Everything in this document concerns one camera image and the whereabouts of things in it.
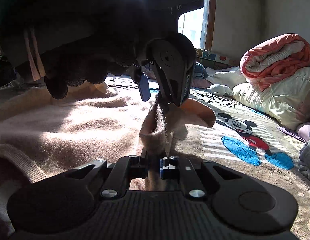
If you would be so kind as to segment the dark gloved left hand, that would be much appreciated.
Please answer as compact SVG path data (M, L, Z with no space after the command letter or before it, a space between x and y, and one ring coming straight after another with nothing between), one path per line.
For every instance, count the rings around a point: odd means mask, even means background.
M55 99L146 60L160 29L142 0L0 0L0 67Z

